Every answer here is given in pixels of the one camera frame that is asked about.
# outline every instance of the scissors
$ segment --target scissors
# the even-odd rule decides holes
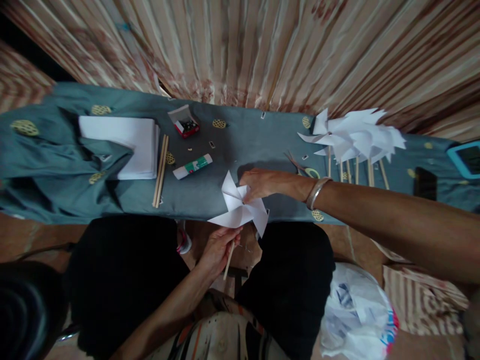
[[[317,170],[312,169],[311,167],[301,167],[301,166],[299,165],[299,163],[295,161],[294,156],[292,155],[292,153],[290,152],[290,150],[288,150],[288,153],[289,153],[289,155],[288,155],[288,154],[285,154],[285,156],[288,158],[288,160],[291,161],[291,163],[292,163],[293,165],[295,165],[296,170],[297,170],[297,175],[304,176],[304,175],[302,174],[302,172],[304,172],[305,174],[307,174],[307,175],[308,175],[309,177],[311,177],[311,178],[320,179],[320,174],[318,173]]]

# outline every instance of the glue stick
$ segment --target glue stick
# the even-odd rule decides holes
[[[186,177],[188,174],[196,172],[197,170],[206,167],[208,164],[213,162],[210,154],[205,154],[202,157],[199,157],[197,160],[189,162],[185,166],[179,167],[178,169],[173,170],[173,175],[180,180]]]

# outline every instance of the wooden stick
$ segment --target wooden stick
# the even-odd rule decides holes
[[[374,172],[374,165],[370,163],[370,171],[371,171],[371,186],[375,187],[375,172]]]
[[[226,262],[225,272],[223,273],[223,280],[227,279],[227,275],[229,273],[230,260],[232,260],[232,254],[234,253],[234,249],[235,249],[235,239],[231,241],[230,254],[228,254],[228,260]]]
[[[158,167],[156,169],[155,193],[153,194],[153,201],[151,203],[151,205],[153,207],[156,207],[156,204],[157,204],[157,194],[159,193],[160,174],[161,174],[161,171],[162,171],[162,159],[163,159],[162,154],[164,153],[165,137],[166,136],[167,135],[163,135],[163,140],[162,140],[162,143],[161,143],[161,151],[158,154]]]
[[[161,164],[161,175],[160,175],[160,184],[158,184],[158,194],[156,195],[156,204],[155,207],[158,208],[160,205],[160,199],[162,196],[162,187],[164,186],[164,175],[165,175],[165,165],[167,163],[167,150],[169,148],[169,137],[165,139],[165,149],[163,151],[163,160]]]
[[[372,160],[368,159],[366,163],[367,172],[368,172],[368,186],[372,186]]]
[[[348,183],[352,183],[352,174],[350,173],[350,160],[346,161],[346,174],[348,176]]]
[[[330,153],[330,145],[328,146],[328,177],[332,177],[332,154]]]
[[[356,157],[356,164],[355,164],[355,184],[359,184],[359,157]]]
[[[385,189],[390,190],[389,181],[387,180],[387,173],[385,172],[384,162],[380,159],[380,170],[383,176],[383,182],[385,183]]]

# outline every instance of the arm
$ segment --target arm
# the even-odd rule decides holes
[[[240,185],[248,199],[274,193],[305,202],[317,179],[253,169]],[[375,187],[329,181],[319,209],[444,278],[480,284],[480,216],[439,202]]]
[[[191,315],[227,264],[241,227],[213,232],[198,265],[173,289],[153,314],[128,337],[110,360],[143,359],[191,322]]]

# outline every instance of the gray-blue cloth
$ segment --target gray-blue cloth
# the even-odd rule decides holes
[[[167,112],[178,109],[182,105],[189,104],[190,111],[200,123],[200,131],[187,139],[182,139],[174,128]],[[288,150],[291,151],[297,162],[304,167],[310,167],[317,170],[321,176],[327,175],[328,159],[324,156],[314,155],[314,152],[322,147],[317,144],[304,142],[298,135],[308,135],[310,130],[303,125],[303,118],[307,117],[313,122],[313,117],[302,113],[281,113],[266,112],[261,110],[245,109],[230,106],[217,106],[205,103],[199,103],[189,100],[168,99],[159,95],[147,94],[136,91],[104,88],[90,85],[81,85],[76,83],[59,83],[52,95],[43,100],[42,105],[32,105],[20,109],[20,113],[14,111],[2,114],[0,119],[3,127],[0,127],[0,140],[5,142],[4,138],[9,140],[13,130],[10,123],[16,119],[29,120],[38,124],[42,133],[45,133],[45,127],[48,124],[52,131],[58,129],[63,124],[66,117],[70,117],[69,127],[70,137],[77,139],[77,143],[82,145],[87,139],[78,138],[75,134],[75,120],[80,115],[94,115],[92,107],[106,106],[111,112],[104,116],[113,117],[138,117],[152,118],[161,129],[161,135],[167,134],[170,137],[168,151],[175,158],[175,165],[167,165],[163,183],[162,200],[160,207],[152,206],[153,195],[155,191],[155,179],[152,180],[122,180],[105,181],[111,177],[113,172],[119,171],[123,165],[125,157],[129,154],[128,150],[121,151],[119,148],[111,149],[115,154],[105,163],[94,161],[94,170],[85,175],[79,175],[78,166],[85,166],[85,159],[73,161],[73,164],[62,164],[60,168],[55,169],[57,175],[48,175],[48,181],[51,178],[59,181],[56,188],[38,186],[34,189],[26,186],[21,191],[18,189],[12,191],[7,186],[0,196],[0,206],[2,211],[10,215],[20,215],[23,217],[40,220],[46,223],[87,223],[91,219],[121,213],[146,214],[172,217],[176,219],[208,220],[227,211],[221,186],[222,182],[230,170],[234,181],[238,181],[243,171],[252,167],[266,168],[272,170],[282,170],[296,172],[296,168],[285,156]],[[216,128],[213,126],[213,120],[220,119],[227,123],[226,128]],[[451,206],[467,211],[477,211],[480,203],[480,182],[466,181],[461,177],[454,164],[446,155],[446,150],[455,144],[455,142],[446,139],[405,135],[407,139],[406,150],[397,149],[392,157],[392,163],[385,159],[385,171],[392,191],[405,194],[412,194],[414,188],[414,174],[416,167],[422,167],[431,171],[438,177],[437,200]],[[215,148],[211,148],[209,142],[213,142]],[[90,150],[93,155],[105,155],[106,148],[113,147],[112,143],[104,141],[101,149]],[[9,149],[2,146],[2,153]],[[42,152],[43,148],[30,146],[24,149],[23,157],[28,156],[28,152]],[[189,163],[205,154],[210,154],[213,163],[205,168],[188,175],[182,180],[177,180],[173,175],[173,170]],[[0,158],[1,177],[10,179],[19,169],[11,166],[16,161],[14,153]],[[382,173],[376,165],[374,170],[374,184],[376,187],[384,189]],[[351,174],[355,182],[355,160],[350,161]],[[72,182],[76,184],[79,177],[84,177],[81,181],[89,179],[92,174],[106,170],[107,175],[94,184],[82,185],[75,191],[75,186],[68,186],[68,191],[60,188],[60,184]],[[36,170],[33,169],[26,176],[29,179],[37,179]],[[332,177],[335,180],[340,179],[340,167],[332,161]],[[360,164],[359,183],[367,185],[367,164]],[[94,195],[92,189],[97,187]],[[22,201],[24,192],[36,192],[37,197],[42,198],[41,205],[32,204],[29,201],[26,205]],[[74,197],[81,199],[72,201],[68,199]],[[309,211],[303,203],[297,202],[286,196],[275,194],[264,199],[265,207],[270,210],[269,221],[315,221],[312,212]],[[341,224],[337,219],[323,214],[324,223]]]

